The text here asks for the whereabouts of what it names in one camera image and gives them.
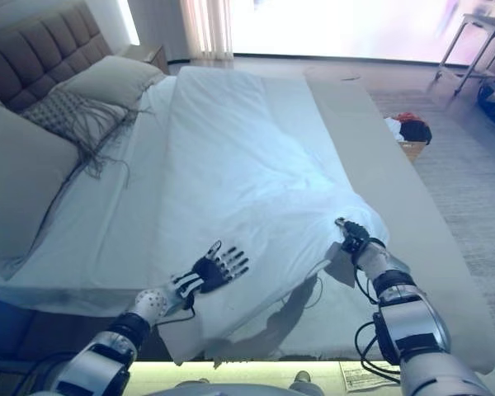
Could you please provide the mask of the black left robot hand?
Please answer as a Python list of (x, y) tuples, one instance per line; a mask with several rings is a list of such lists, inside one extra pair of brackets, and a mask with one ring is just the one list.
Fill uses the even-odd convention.
[(237, 247), (221, 249), (222, 241), (217, 240), (187, 273), (174, 278), (174, 290), (180, 298), (213, 292), (249, 270), (249, 258), (245, 251)]

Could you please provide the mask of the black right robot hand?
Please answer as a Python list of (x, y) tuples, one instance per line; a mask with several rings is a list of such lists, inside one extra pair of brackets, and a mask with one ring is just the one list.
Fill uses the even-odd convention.
[(382, 248), (386, 245), (379, 239), (370, 236), (364, 226), (353, 221), (337, 218), (335, 224), (342, 230), (344, 240), (342, 242), (342, 251), (355, 254), (362, 252), (369, 243), (376, 243)]

